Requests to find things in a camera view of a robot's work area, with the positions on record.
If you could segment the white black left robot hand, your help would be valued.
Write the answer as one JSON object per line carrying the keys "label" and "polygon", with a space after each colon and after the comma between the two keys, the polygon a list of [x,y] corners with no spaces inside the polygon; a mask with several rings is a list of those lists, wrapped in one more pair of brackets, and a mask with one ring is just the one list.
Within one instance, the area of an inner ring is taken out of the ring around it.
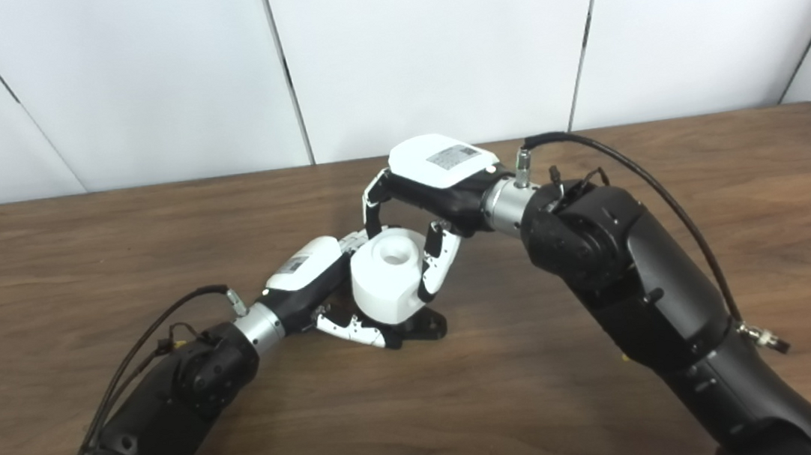
{"label": "white black left robot hand", "polygon": [[402,336],[390,328],[332,303],[334,295],[352,284],[351,259],[368,239],[364,229],[342,238],[314,238],[269,277],[256,306],[270,311],[271,324],[283,336],[316,330],[360,345],[401,348]]}

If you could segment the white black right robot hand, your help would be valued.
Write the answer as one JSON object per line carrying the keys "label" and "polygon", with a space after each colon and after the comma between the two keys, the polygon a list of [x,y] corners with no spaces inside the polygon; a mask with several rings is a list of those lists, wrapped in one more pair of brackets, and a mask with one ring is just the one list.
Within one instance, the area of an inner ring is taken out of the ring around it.
{"label": "white black right robot hand", "polygon": [[362,198],[369,238],[382,230],[383,203],[399,200],[433,215],[424,240],[416,294],[429,304],[442,288],[464,238],[491,232],[485,201],[509,169],[484,148],[440,134],[416,136],[388,155]]}

